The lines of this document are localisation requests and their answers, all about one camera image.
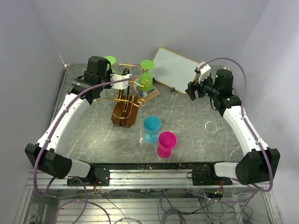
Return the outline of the green wine glass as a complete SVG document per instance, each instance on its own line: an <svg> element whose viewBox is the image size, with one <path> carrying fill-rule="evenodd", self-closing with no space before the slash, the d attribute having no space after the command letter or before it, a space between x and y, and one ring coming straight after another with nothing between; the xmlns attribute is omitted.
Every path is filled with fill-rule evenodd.
<svg viewBox="0 0 299 224"><path fill-rule="evenodd" d="M140 91L148 92L153 88L153 79L150 70L154 68L155 64L152 60L142 60L140 66L145 71L139 77L138 87Z"/></svg>
<svg viewBox="0 0 299 224"><path fill-rule="evenodd" d="M105 56L104 58L107 59L110 62L111 66L115 65L116 58L114 56Z"/></svg>

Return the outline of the gold wine glass rack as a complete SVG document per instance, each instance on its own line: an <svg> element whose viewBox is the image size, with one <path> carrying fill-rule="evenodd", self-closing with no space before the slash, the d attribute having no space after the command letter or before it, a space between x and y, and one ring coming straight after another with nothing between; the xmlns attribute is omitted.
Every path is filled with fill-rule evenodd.
<svg viewBox="0 0 299 224"><path fill-rule="evenodd" d="M140 65L138 68L143 72L145 71ZM139 99L130 88L130 82L135 78L129 80L128 88L118 90L115 98L112 99L115 102L115 106L112 111L111 121L115 126L131 127L135 123L138 109L146 105L146 101L144 99Z"/></svg>

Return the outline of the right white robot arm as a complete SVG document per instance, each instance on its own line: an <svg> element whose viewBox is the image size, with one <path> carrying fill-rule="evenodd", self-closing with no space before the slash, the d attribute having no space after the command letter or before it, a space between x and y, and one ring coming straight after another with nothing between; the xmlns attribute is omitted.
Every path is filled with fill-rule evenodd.
<svg viewBox="0 0 299 224"><path fill-rule="evenodd" d="M228 122L237 137L243 152L239 162L217 162L207 171L207 181L215 185L222 177L236 179L242 185L261 182L272 183L278 167L280 153L270 148L257 134L249 121L242 102L233 91L233 74L227 69L216 71L211 77L211 68L204 66L195 72L197 78L187 85L186 93L191 100L208 96L214 109Z"/></svg>

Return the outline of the clear wine glass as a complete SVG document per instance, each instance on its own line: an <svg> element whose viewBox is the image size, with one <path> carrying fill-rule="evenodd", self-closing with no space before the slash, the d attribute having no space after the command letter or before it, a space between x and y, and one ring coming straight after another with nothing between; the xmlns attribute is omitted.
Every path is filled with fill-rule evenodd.
<svg viewBox="0 0 299 224"><path fill-rule="evenodd" d="M218 131L218 126L212 121L208 121L205 124L205 129L208 133L216 133Z"/></svg>

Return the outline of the pink wine glass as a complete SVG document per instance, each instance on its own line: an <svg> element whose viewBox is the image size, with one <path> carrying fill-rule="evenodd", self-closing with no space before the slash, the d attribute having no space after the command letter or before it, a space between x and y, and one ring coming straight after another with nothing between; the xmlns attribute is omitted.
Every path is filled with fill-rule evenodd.
<svg viewBox="0 0 299 224"><path fill-rule="evenodd" d="M158 137L157 154L161 158L168 158L177 144L177 137L172 132L162 132Z"/></svg>

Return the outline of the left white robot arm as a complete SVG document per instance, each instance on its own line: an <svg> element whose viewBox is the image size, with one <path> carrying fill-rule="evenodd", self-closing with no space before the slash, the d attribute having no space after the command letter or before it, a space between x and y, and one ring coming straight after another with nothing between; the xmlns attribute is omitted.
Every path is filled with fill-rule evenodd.
<svg viewBox="0 0 299 224"><path fill-rule="evenodd" d="M77 176L84 185L91 185L95 181L95 173L91 171L90 164L64 157L63 151L71 131L93 100L100 97L103 87L89 90L82 96L79 96L79 93L92 86L109 83L111 65L112 62L107 56L92 56L84 74L71 82L64 102L46 133L37 143L29 143L25 148L25 154L34 169L57 179Z"/></svg>

